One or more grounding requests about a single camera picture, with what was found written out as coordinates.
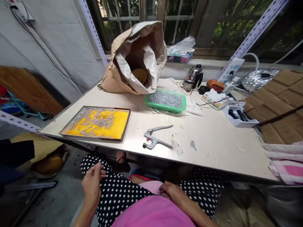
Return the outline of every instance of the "plastic basket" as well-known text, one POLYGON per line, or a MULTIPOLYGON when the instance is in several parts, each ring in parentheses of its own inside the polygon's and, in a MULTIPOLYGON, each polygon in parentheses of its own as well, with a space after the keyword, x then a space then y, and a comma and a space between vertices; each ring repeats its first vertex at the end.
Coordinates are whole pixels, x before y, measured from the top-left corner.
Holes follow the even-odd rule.
POLYGON ((180 63, 187 63, 189 59, 193 57, 193 53, 190 52, 186 55, 170 55, 167 54, 167 61, 168 62, 180 62, 180 63))
POLYGON ((147 105, 150 108, 166 110, 166 111, 172 112, 172 113, 180 113, 181 111, 185 110, 185 108, 186 108, 186 97, 185 97, 184 94, 178 93, 178 92, 173 92, 173 91, 165 91, 165 90, 161 90, 161 89, 157 89, 157 90, 158 91, 164 91, 164 92, 167 92, 167 93, 173 93, 173 94, 181 95, 183 97, 183 106, 182 106, 181 109, 179 109, 179 108, 175 108, 175 107, 170 107, 170 106, 165 106, 165 105, 150 102, 149 101, 149 94, 148 94, 148 95, 145 96, 145 102, 147 103, 147 105))

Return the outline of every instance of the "green basket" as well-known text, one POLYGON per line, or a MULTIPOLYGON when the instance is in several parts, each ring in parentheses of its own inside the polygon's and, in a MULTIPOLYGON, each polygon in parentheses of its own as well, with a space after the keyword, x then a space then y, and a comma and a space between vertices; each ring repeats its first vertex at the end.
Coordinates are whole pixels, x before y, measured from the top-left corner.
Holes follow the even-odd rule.
POLYGON ((178 93, 178 92, 173 92, 173 91, 165 91, 165 90, 160 90, 160 89, 156 89, 158 91, 164 91, 167 93, 173 93, 173 94, 178 94, 183 96, 183 106, 182 109, 179 108, 175 108, 175 107, 170 107, 170 106, 165 106, 165 105, 161 105, 161 104, 157 104, 157 103, 153 103, 149 101, 149 94, 145 96, 145 102, 147 103, 147 105, 150 108, 155 108, 155 109, 160 109, 160 110, 166 110, 168 112, 172 112, 172 113, 180 113, 181 111, 185 110, 186 108, 186 97, 184 94, 182 93, 178 93))

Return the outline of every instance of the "foot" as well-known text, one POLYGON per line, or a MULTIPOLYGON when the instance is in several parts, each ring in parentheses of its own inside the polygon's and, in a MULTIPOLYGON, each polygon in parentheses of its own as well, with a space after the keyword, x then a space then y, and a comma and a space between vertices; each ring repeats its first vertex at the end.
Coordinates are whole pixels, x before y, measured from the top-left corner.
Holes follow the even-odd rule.
POLYGON ((117 151, 116 159, 118 163, 124 163, 126 161, 126 153, 124 151, 117 151))

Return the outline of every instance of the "orange device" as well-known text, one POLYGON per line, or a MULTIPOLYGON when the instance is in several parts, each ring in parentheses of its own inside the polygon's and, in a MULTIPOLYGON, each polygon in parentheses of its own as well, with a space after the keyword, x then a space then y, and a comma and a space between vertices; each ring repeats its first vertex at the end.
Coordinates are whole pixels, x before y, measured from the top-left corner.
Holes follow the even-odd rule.
POLYGON ((224 88, 225 88, 225 86, 222 84, 222 83, 220 83, 220 82, 218 82, 218 81, 216 81, 216 80, 209 80, 208 82, 207 82, 207 84, 206 84, 206 87, 209 89, 209 90, 211 90, 212 88, 215 90, 215 91, 217 91, 217 92, 221 92, 221 91, 223 91, 224 90, 224 88))

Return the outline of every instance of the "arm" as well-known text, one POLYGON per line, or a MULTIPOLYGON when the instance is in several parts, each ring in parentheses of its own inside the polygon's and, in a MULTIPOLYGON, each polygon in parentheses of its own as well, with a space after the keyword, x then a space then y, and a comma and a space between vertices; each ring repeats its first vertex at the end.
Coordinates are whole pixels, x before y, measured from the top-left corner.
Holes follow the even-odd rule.
POLYGON ((199 205, 192 201, 185 192, 177 185, 165 181, 160 187, 163 191, 161 194, 173 201, 194 223, 199 227, 218 227, 207 214, 199 207, 199 205))
POLYGON ((84 205, 76 219, 74 227, 90 227, 92 220, 94 218, 94 214, 96 211, 96 207, 84 202, 84 205))
POLYGON ((74 223, 74 227, 90 227, 101 196, 100 180, 106 177, 101 163, 91 167, 82 181, 84 204, 74 223))

